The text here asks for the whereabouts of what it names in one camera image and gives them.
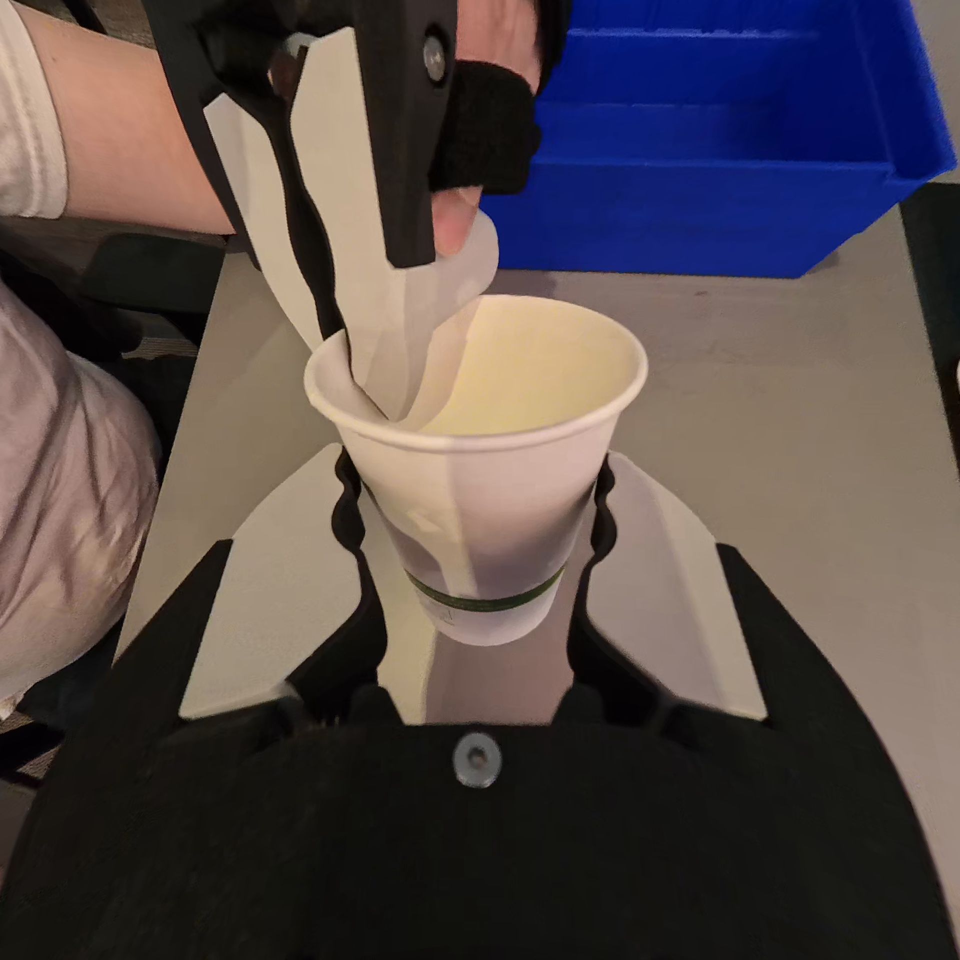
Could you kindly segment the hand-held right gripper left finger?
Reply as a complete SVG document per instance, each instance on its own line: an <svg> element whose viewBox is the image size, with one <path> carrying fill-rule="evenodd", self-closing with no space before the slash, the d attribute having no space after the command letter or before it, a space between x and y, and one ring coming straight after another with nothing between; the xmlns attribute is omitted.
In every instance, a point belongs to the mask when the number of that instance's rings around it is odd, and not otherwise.
<svg viewBox="0 0 960 960"><path fill-rule="evenodd" d="M362 485L341 444L275 488L234 534L180 716L296 696L318 719L378 679L383 606L363 552Z"/></svg>

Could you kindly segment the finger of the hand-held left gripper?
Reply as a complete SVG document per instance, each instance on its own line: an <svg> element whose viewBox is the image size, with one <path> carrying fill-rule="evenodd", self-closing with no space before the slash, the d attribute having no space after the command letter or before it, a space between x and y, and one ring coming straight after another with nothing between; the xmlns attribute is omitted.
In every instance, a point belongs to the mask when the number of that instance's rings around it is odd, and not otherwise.
<svg viewBox="0 0 960 960"><path fill-rule="evenodd" d="M266 124L228 93L203 109L264 281L310 353L342 328L350 284L350 107L306 91L268 98Z"/></svg>
<svg viewBox="0 0 960 960"><path fill-rule="evenodd" d="M498 234L479 212L461 250L408 269L388 260L353 28L313 40L290 113L304 186L333 263L350 371L389 420L426 425L449 402L467 331L498 269Z"/></svg>

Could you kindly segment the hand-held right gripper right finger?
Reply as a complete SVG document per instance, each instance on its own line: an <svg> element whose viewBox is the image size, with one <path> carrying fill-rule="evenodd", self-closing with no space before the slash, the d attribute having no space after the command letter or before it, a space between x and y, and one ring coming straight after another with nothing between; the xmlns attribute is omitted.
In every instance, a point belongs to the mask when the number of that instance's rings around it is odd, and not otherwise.
<svg viewBox="0 0 960 960"><path fill-rule="evenodd" d="M615 724L674 704L767 717L718 543L674 493L610 453L594 491L592 554L567 640L578 683Z"/></svg>

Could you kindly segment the white paper cup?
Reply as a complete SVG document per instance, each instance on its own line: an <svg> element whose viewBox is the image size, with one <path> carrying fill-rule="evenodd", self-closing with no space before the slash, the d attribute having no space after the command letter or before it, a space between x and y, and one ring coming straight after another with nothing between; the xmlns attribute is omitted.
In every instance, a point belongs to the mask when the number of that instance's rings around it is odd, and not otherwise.
<svg viewBox="0 0 960 960"><path fill-rule="evenodd" d="M434 333L410 414L354 382L345 333L304 372L427 618L498 646L548 614L622 412L648 377L625 325L584 306L486 294Z"/></svg>

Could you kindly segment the blue plastic bin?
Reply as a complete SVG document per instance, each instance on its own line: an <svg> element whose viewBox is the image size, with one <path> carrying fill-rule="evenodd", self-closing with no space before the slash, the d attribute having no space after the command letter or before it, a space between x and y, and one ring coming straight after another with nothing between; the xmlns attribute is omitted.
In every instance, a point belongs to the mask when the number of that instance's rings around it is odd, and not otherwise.
<svg viewBox="0 0 960 960"><path fill-rule="evenodd" d="M796 279L956 165L902 1L574 2L500 266Z"/></svg>

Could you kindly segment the person's left forearm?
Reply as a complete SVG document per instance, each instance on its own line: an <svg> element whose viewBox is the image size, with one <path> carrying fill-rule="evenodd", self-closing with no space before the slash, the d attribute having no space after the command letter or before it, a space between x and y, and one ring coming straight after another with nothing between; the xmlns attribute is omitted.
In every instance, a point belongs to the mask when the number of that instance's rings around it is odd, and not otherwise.
<svg viewBox="0 0 960 960"><path fill-rule="evenodd" d="M198 162L158 54L14 3L61 135L67 217L193 234L234 228Z"/></svg>

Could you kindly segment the black flat mat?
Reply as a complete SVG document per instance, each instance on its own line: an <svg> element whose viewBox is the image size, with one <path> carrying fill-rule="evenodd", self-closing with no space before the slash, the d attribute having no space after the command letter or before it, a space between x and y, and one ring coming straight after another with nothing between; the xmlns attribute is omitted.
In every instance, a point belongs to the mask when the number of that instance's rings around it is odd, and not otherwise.
<svg viewBox="0 0 960 960"><path fill-rule="evenodd" d="M959 185L930 183L899 210L945 413L958 427Z"/></svg>

